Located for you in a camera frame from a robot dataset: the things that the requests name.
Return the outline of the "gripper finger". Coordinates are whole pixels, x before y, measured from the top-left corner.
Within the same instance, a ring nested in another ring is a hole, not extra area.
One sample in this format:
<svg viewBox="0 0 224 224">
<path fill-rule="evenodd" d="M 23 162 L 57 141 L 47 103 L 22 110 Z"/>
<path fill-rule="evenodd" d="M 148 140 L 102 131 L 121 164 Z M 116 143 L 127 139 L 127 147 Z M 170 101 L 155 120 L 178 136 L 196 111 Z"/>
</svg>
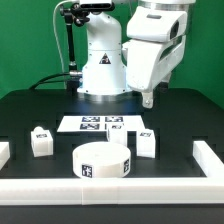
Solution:
<svg viewBox="0 0 224 224">
<path fill-rule="evenodd" d="M 142 106 L 144 108 L 148 108 L 151 109 L 153 107 L 153 93 L 149 92 L 149 93 L 142 93 Z"/>
</svg>

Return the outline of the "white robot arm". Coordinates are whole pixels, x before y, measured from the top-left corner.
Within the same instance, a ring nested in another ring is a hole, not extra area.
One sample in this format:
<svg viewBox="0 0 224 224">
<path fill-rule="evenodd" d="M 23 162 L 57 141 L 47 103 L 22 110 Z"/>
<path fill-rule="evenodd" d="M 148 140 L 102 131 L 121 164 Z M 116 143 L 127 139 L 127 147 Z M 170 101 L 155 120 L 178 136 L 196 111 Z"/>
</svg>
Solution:
<svg viewBox="0 0 224 224">
<path fill-rule="evenodd" d="M 184 56 L 190 9 L 196 0 L 138 0 L 121 42 L 120 23 L 106 14 L 127 0 L 79 0 L 86 14 L 88 61 L 79 92 L 95 100 L 129 92 L 153 106 L 153 90 L 168 82 Z"/>
</svg>

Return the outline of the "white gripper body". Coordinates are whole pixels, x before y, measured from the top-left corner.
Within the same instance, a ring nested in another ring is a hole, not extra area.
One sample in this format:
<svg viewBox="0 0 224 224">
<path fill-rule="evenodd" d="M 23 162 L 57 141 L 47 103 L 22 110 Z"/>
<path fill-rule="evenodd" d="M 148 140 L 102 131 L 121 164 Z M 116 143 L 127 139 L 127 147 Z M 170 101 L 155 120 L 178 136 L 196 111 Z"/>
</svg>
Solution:
<svg viewBox="0 0 224 224">
<path fill-rule="evenodd" d="M 123 45 L 126 81 L 134 91 L 150 93 L 181 62 L 186 37 L 165 43 L 134 40 Z"/>
</svg>

